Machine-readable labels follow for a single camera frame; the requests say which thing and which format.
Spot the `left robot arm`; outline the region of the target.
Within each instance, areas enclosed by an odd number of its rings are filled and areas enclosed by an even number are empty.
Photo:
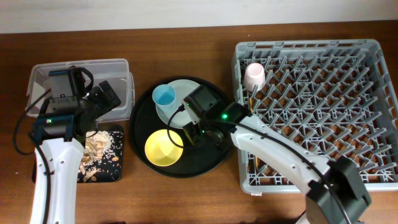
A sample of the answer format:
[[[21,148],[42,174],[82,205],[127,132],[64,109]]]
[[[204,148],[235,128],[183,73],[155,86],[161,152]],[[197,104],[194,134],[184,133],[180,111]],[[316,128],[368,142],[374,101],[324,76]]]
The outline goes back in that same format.
[[[29,138],[36,176],[31,223],[74,223],[78,170],[86,134],[121,104],[107,81],[95,85],[84,67],[53,70]]]

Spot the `pink cup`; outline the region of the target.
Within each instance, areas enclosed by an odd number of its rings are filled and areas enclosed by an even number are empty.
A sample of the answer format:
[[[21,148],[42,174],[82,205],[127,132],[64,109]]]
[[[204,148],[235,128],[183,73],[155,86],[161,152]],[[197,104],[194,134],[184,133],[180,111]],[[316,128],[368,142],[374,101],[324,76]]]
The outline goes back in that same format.
[[[253,91],[257,85],[257,91],[264,88],[266,84],[266,76],[264,67],[260,63],[250,63],[246,69],[243,79],[243,86],[247,91]]]

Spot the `yellow bowl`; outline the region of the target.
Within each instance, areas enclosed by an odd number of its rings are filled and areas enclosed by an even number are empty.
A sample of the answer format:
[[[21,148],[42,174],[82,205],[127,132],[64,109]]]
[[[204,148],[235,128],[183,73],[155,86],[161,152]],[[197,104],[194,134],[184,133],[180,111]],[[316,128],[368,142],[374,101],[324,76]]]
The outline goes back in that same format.
[[[158,130],[152,133],[144,146],[146,158],[156,166],[167,167],[176,163],[183,154],[183,148],[176,146],[169,139],[183,146],[182,138],[174,131],[167,131],[166,129]]]

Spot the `white label on bin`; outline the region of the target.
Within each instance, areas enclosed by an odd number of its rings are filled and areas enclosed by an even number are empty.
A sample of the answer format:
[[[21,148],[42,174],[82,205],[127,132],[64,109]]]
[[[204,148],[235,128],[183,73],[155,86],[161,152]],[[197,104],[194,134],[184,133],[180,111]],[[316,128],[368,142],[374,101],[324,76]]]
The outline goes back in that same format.
[[[38,97],[45,93],[46,89],[39,85],[38,83],[34,82],[33,90],[32,90],[32,101],[34,102]],[[42,103],[44,102],[45,98],[42,98],[36,105],[36,108],[40,108]]]

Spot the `clear plastic waste bin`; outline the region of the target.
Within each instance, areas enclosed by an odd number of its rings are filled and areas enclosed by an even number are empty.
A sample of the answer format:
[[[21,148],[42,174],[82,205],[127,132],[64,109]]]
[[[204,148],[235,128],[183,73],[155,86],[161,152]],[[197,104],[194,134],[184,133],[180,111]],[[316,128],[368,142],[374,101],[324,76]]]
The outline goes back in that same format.
[[[35,65],[31,70],[27,87],[27,96],[29,97],[27,106],[33,103],[32,90],[34,82],[47,90],[50,88],[48,82],[49,72],[52,70],[64,70],[71,66],[84,67],[89,70],[94,77],[94,86],[97,86],[103,81],[108,81],[121,100],[121,104],[118,107],[98,118],[98,123],[117,122],[129,119],[135,102],[134,80],[132,73],[129,71],[128,61],[123,58],[80,60]]]

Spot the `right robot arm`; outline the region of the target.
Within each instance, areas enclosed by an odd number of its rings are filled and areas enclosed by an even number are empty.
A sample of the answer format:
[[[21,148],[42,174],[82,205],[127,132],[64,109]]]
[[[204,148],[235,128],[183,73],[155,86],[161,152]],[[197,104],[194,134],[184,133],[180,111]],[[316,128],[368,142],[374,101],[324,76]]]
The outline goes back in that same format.
[[[194,131],[186,135],[196,144],[209,136],[260,158],[281,173],[305,196],[298,223],[358,223],[371,198],[355,163],[345,156],[333,161],[304,149],[264,124],[249,109],[227,104],[205,85],[182,100]]]

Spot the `round black serving tray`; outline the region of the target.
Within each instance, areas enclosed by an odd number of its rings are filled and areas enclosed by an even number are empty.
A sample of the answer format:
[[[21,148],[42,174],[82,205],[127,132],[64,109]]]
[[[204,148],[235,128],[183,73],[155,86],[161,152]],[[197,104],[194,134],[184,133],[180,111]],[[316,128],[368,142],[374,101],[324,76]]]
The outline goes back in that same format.
[[[149,87],[137,100],[129,119],[129,139],[137,157],[151,170],[173,178],[190,178],[211,171],[221,164],[233,150],[230,143],[217,146],[213,143],[202,145],[200,148],[184,150],[181,158],[166,167],[151,163],[144,150],[147,138],[155,131],[165,129],[166,124],[161,121],[155,111],[152,92],[156,86],[168,84],[179,77],[164,79]]]

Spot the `grey dishwasher rack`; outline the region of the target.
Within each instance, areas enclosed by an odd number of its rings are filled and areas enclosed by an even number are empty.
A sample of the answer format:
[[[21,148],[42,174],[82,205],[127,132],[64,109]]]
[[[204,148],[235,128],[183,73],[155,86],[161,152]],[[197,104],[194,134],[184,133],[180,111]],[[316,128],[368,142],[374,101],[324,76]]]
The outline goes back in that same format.
[[[243,86],[250,63],[266,84]],[[235,100],[306,150],[359,169],[370,191],[397,189],[397,97],[373,39],[241,42],[231,62]]]

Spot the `wooden chopstick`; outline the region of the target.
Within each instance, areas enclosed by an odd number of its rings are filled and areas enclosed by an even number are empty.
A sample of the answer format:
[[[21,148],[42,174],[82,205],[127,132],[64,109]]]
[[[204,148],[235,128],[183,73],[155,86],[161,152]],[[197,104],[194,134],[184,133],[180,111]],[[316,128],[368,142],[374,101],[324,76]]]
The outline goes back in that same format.
[[[248,99],[249,109],[250,109],[252,114],[255,114],[255,110],[254,110],[255,103],[256,103],[256,100],[254,98],[249,98]],[[257,169],[257,167],[258,167],[257,157],[254,156],[254,168]]]

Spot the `grey round plate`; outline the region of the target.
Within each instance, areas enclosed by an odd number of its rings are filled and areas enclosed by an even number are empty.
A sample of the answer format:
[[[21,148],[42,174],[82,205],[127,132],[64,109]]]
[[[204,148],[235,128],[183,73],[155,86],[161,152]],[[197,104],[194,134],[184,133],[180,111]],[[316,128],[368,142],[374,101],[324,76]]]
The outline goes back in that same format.
[[[200,86],[199,83],[193,81],[193,80],[188,80],[188,79],[179,79],[179,80],[174,80],[169,83],[171,87],[173,87],[176,91],[177,94],[177,107],[175,110],[181,105],[181,101],[189,95],[194,89],[196,89],[198,86]],[[157,105],[156,107],[156,112],[159,116],[159,118],[167,124],[170,117],[172,116],[172,113],[170,114],[165,114]],[[190,123],[192,120],[187,112],[187,110],[181,111],[177,113],[172,122],[170,123],[170,126],[173,128],[177,129],[182,129],[186,124]]]

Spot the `light blue cup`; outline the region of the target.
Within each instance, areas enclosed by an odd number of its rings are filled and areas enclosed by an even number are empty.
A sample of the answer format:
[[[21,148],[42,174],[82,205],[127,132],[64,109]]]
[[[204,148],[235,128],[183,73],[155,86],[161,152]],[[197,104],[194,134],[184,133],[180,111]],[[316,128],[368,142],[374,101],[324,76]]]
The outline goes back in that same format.
[[[152,99],[164,113],[172,113],[177,106],[177,93],[170,85],[162,84],[155,87]]]

